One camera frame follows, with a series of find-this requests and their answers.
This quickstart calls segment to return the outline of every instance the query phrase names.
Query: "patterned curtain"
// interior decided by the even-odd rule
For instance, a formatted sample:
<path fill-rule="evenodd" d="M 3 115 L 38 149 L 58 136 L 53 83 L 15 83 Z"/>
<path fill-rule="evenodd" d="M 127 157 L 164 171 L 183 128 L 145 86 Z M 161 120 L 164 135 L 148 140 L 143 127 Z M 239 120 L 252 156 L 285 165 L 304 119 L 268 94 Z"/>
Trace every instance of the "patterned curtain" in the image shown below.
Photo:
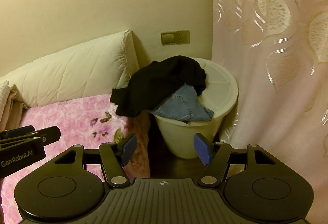
<path fill-rule="evenodd" d="M 259 144 L 303 176 L 328 220 L 328 0 L 213 0 L 213 61 L 239 85 L 220 140 Z"/>

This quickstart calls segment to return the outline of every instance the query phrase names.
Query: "ribbed surface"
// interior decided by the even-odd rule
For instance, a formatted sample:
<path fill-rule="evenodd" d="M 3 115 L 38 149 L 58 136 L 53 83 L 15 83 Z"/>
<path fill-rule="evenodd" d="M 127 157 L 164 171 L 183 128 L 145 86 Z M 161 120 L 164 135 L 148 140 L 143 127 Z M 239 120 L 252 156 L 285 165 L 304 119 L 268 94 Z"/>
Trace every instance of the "ribbed surface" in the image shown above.
<path fill-rule="evenodd" d="M 7 98 L 9 96 L 10 89 L 11 89 L 8 85 L 9 85 L 8 81 L 5 81 L 4 83 L 0 82 L 0 119 L 2 117 L 3 110 L 5 108 L 5 104 L 7 102 Z"/>
<path fill-rule="evenodd" d="M 95 211 L 71 224 L 254 224 L 232 212 L 214 190 L 191 179 L 136 179 L 112 190 Z M 295 224 L 305 224 L 303 220 Z"/>

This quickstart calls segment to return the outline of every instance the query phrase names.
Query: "jeans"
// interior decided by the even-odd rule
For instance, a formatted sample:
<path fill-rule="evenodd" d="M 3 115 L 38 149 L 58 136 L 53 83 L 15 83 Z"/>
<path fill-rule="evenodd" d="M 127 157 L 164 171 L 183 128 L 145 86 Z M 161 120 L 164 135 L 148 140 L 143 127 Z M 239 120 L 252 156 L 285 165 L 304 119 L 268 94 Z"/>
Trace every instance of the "jeans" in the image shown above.
<path fill-rule="evenodd" d="M 150 112 L 156 116 L 183 122 L 210 121 L 214 115 L 212 110 L 204 108 L 197 100 L 194 87 L 187 84 Z"/>

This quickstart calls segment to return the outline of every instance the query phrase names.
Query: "pillow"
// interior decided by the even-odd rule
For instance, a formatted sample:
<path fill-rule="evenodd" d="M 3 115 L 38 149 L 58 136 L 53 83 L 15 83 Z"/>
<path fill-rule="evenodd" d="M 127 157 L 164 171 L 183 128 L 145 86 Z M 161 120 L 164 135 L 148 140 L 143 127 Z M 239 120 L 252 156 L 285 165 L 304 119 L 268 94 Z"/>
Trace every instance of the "pillow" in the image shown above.
<path fill-rule="evenodd" d="M 139 69 L 130 30 L 41 57 L 0 78 L 28 107 L 111 93 Z"/>

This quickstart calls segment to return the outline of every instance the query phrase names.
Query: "pink floral pattern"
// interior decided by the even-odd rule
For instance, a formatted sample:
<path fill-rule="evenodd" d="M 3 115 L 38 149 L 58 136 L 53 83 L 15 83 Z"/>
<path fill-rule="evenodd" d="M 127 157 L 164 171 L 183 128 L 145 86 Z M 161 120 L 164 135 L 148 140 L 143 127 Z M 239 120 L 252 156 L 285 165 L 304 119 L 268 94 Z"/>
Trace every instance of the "pink floral pattern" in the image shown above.
<path fill-rule="evenodd" d="M 109 100 L 110 94 L 104 94 L 27 110 L 21 127 L 33 125 L 35 130 L 39 130 L 58 126 L 61 138 L 58 142 L 45 146 L 45 159 L 4 179 L 1 197 L 6 224 L 17 224 L 22 220 L 14 200 L 14 188 L 18 181 L 75 144 L 82 144 L 85 149 L 94 149 L 102 143 L 119 142 L 130 133 L 135 133 L 137 149 L 124 171 L 131 180 L 135 177 L 150 177 L 147 154 L 150 127 L 148 113 L 142 112 L 136 118 L 116 116 L 117 106 Z M 87 165 L 87 170 L 104 181 L 100 165 Z"/>

